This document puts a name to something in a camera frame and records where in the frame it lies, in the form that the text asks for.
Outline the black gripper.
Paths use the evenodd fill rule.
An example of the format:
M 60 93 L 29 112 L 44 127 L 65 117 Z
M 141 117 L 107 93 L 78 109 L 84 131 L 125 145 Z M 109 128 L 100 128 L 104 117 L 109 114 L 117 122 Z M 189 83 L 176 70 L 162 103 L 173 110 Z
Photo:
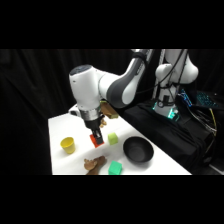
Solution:
M 97 119 L 94 119 L 94 120 L 84 120 L 85 126 L 91 129 L 93 136 L 97 137 L 98 141 L 102 141 L 102 134 L 99 129 L 101 125 L 101 120 L 102 120 L 102 117 L 98 117 Z

